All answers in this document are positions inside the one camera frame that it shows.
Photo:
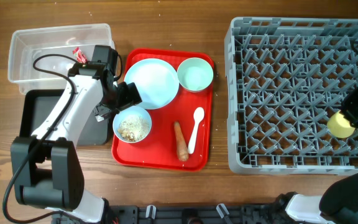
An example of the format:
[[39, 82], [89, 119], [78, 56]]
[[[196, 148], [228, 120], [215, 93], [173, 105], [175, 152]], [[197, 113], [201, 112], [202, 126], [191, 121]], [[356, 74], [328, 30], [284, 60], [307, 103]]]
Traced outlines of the yellow plastic cup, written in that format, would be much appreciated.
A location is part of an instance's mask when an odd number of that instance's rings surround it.
[[330, 117], [327, 128], [337, 138], [348, 138], [356, 130], [340, 111]]

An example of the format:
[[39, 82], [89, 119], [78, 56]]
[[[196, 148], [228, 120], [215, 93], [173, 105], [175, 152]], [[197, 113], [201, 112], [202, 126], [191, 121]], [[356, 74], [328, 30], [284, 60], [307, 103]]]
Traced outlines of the blue bowl with food scraps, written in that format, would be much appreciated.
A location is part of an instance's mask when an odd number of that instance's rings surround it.
[[126, 143], [137, 143], [149, 135], [152, 119], [145, 109], [131, 106], [115, 115], [112, 127], [119, 140]]

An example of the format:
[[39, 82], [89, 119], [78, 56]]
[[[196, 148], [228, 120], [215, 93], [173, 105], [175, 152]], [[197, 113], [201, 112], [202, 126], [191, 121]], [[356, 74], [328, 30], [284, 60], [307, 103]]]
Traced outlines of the red snack wrapper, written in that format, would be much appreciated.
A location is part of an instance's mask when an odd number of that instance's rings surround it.
[[73, 55], [75, 56], [76, 60], [79, 63], [87, 63], [88, 62], [86, 55], [81, 51], [81, 49], [79, 47], [77, 47], [73, 50]]

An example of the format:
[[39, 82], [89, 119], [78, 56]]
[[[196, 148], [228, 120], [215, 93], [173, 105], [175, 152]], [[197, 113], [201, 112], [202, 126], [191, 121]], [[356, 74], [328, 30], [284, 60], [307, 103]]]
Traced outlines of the mint green bowl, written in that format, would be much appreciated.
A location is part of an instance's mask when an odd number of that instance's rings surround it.
[[178, 66], [177, 77], [185, 90], [200, 92], [212, 84], [214, 71], [206, 60], [193, 57], [184, 60]]

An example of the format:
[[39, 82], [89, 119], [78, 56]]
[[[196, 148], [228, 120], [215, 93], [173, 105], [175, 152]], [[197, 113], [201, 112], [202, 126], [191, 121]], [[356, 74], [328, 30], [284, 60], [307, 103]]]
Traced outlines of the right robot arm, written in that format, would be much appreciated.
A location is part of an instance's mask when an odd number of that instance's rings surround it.
[[[330, 133], [348, 138], [358, 130], [358, 87], [328, 121]], [[322, 196], [281, 194], [270, 211], [293, 223], [358, 223], [358, 173], [330, 186]]]

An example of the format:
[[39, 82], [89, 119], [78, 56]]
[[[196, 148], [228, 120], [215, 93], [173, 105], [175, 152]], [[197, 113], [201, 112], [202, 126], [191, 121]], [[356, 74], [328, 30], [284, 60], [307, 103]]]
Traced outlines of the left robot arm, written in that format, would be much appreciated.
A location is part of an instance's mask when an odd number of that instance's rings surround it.
[[78, 223], [117, 223], [105, 198], [85, 190], [84, 175], [76, 153], [80, 134], [92, 111], [98, 119], [110, 118], [141, 103], [135, 83], [117, 80], [109, 61], [75, 62], [64, 76], [67, 88], [47, 119], [29, 136], [11, 144], [13, 176], [2, 201], [2, 212], [10, 216], [11, 192], [21, 205], [49, 210], [29, 219], [33, 223], [49, 216]]

